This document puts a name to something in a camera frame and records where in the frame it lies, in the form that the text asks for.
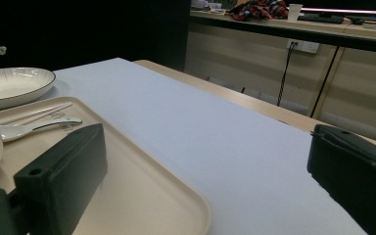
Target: plate rim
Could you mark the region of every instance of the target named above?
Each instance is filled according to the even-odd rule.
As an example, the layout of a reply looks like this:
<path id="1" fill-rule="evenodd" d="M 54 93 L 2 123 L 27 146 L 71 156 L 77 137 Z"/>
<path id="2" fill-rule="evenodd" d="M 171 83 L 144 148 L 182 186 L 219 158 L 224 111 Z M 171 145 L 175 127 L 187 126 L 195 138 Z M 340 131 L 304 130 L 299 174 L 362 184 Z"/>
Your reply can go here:
<path id="1" fill-rule="evenodd" d="M 52 73 L 52 74 L 53 74 L 53 77 L 51 78 L 51 80 L 50 80 L 47 84 L 45 84 L 45 85 L 43 85 L 43 86 L 40 86 L 39 88 L 37 88 L 37 89 L 35 89 L 35 90 L 28 91 L 28 92 L 25 92 L 25 93 L 20 94 L 20 95 L 15 95 L 15 96 L 9 96 L 9 97 L 0 98 L 0 101 L 5 101 L 5 100 L 9 100 L 9 99 L 18 98 L 18 97 L 21 97 L 21 96 L 24 96 L 24 95 L 28 95 L 28 94 L 31 94 L 31 93 L 33 93 L 33 92 L 37 92 L 37 91 L 39 91 L 39 90 L 42 90 L 42 89 L 46 88 L 47 86 L 52 85 L 52 84 L 54 83 L 54 81 L 56 80 L 56 77 L 57 77 L 57 75 L 56 75 L 53 71 L 51 71 L 51 70 L 46 70 L 46 69 L 36 68 L 36 67 L 13 67 L 13 68 L 2 68 L 2 69 L 0 69 L 0 71 L 1 71 L 1 70 L 13 70 L 13 69 L 38 69 L 38 70 L 48 71 L 48 72 Z"/>

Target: white table surface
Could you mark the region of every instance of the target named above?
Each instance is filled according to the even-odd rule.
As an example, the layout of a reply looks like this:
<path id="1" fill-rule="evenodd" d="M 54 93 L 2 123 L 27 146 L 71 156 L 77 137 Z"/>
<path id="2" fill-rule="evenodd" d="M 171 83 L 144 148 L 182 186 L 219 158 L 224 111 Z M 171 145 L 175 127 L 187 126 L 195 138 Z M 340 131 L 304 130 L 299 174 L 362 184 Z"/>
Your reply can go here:
<path id="1" fill-rule="evenodd" d="M 195 188 L 210 234 L 365 234 L 306 171 L 308 133 L 122 59 L 55 74 L 40 99 L 77 97 Z"/>

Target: screen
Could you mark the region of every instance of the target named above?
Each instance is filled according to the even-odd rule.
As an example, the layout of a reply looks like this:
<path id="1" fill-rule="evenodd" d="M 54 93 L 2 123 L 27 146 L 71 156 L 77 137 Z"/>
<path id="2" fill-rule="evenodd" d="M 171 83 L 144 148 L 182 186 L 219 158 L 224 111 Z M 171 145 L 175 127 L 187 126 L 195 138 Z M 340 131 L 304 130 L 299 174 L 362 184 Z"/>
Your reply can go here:
<path id="1" fill-rule="evenodd" d="M 376 0 L 286 0 L 286 3 L 303 4 L 304 13 L 376 17 Z"/>

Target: cutlery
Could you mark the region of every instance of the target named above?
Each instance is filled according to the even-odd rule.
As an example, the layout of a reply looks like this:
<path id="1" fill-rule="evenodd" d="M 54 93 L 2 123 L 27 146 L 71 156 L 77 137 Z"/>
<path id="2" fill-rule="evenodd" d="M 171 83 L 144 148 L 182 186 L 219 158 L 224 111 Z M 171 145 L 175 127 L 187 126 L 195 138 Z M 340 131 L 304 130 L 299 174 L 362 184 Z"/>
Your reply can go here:
<path id="1" fill-rule="evenodd" d="M 15 125 L 29 124 L 29 123 L 31 123 L 35 120 L 40 119 L 40 118 L 44 118 L 46 116 L 52 115 L 53 113 L 58 112 L 60 110 L 63 110 L 63 109 L 65 109 L 65 108 L 67 108 L 71 105 L 72 105 L 72 102 L 67 102 L 67 103 L 64 103 L 62 105 L 58 105 L 58 106 L 55 106 L 55 107 L 43 109 L 43 110 L 40 110 L 40 111 L 35 111 L 35 112 L 29 113 L 29 114 L 26 114 L 26 115 L 21 115 L 21 116 L 14 117 L 14 118 L 11 118 L 11 119 L 8 119 L 8 120 L 0 121 L 0 124 L 4 125 L 4 124 L 8 124 L 8 123 L 17 121 L 17 120 L 30 118 L 30 119 L 24 120 L 20 123 L 17 123 Z"/>
<path id="2" fill-rule="evenodd" d="M 0 134 L 3 142 L 9 142 L 24 137 L 33 130 L 60 123 L 82 123 L 82 120 L 76 117 L 65 117 L 26 125 L 0 125 Z"/>

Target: dark background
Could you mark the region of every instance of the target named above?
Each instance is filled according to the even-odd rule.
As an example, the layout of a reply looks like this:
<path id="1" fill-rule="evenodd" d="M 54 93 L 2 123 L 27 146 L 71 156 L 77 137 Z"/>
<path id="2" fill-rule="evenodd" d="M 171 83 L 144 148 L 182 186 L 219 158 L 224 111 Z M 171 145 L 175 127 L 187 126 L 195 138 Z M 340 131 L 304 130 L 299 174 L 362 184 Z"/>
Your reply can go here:
<path id="1" fill-rule="evenodd" d="M 120 57 L 183 71 L 190 0 L 0 0 L 0 68 L 60 70 Z"/>

